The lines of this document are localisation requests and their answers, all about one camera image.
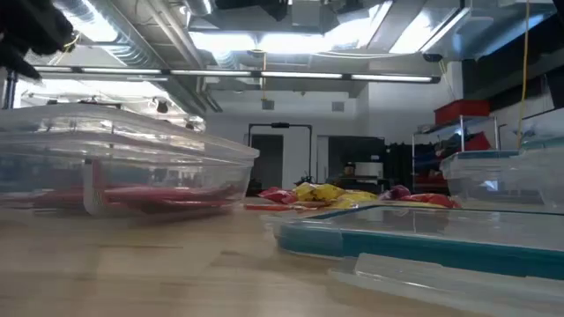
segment clear plastic container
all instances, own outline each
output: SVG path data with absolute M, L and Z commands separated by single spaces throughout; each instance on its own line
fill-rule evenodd
M 546 211 L 535 173 L 518 151 L 466 151 L 441 162 L 453 198 L 467 209 Z
M 257 156 L 241 144 L 109 107 L 5 111 L 0 219 L 65 226 L 225 212 L 244 197 Z
M 340 282 L 493 316 L 564 315 L 564 215 L 366 206 L 265 216 L 286 251 L 342 258 Z
M 508 175 L 526 178 L 538 188 L 548 210 L 564 212 L 563 158 L 564 137 L 527 142 L 513 159 Z
M 299 254 L 378 254 L 507 276 L 564 280 L 564 215 L 367 206 L 310 218 L 264 217 L 278 246 Z
M 339 282 L 492 316 L 562 316 L 564 282 L 360 254 L 329 270 Z

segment wall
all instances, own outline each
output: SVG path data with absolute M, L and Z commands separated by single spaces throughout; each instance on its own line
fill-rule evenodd
M 449 72 L 436 85 L 368 84 L 357 98 L 357 119 L 364 135 L 383 137 L 386 144 L 411 144 L 418 126 L 434 123 L 436 108 L 462 98 L 458 66 L 450 63 Z
M 519 122 L 521 102 L 515 105 L 504 107 L 501 110 L 494 111 L 492 115 L 497 116 L 498 125 L 500 128 L 500 141 L 503 150 L 514 150 L 517 148 L 516 130 Z M 548 110 L 554 109 L 553 99 L 550 91 L 546 91 L 537 98 L 529 98 L 526 100 L 524 116 L 527 117 L 534 114 L 540 114 Z M 553 113 L 543 114 L 539 117 L 531 118 L 523 122 L 523 130 L 531 128 L 541 128 L 545 130 L 561 129 L 564 110 L 557 110 Z
M 268 91 L 264 95 L 274 100 L 274 110 L 263 110 L 261 91 L 213 91 L 212 97 L 223 108 L 224 114 L 251 115 L 254 117 L 295 117 L 295 118 L 328 118 L 353 119 L 355 115 L 355 99 L 350 99 L 348 92 L 281 92 Z M 332 112 L 331 102 L 345 103 L 344 112 Z
M 207 134 L 245 144 L 249 123 L 288 122 L 292 124 L 311 124 L 313 126 L 311 173 L 317 176 L 318 136 L 357 136 L 358 125 L 354 119 L 308 119 L 284 116 L 264 117 L 236 114 L 210 114 L 206 121 Z M 253 134 L 273 134 L 284 136 L 284 157 L 282 187 L 293 188 L 293 183 L 304 176 L 308 170 L 309 132 L 305 128 L 272 129 L 254 127 Z

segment red box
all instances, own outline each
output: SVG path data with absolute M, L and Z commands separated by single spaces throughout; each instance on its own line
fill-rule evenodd
M 488 116 L 490 103 L 487 100 L 455 100 L 447 106 L 434 110 L 434 123 L 444 124 L 457 120 L 460 115 Z

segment doorway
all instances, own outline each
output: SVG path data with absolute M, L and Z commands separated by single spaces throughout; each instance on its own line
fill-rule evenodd
M 261 152 L 255 159 L 251 180 L 261 184 L 262 189 L 282 187 L 284 136 L 252 135 L 251 146 Z

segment table surface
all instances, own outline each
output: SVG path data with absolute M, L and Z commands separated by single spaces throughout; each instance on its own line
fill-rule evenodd
M 0 221 L 0 316 L 483 316 L 332 280 L 260 212 L 121 230 Z

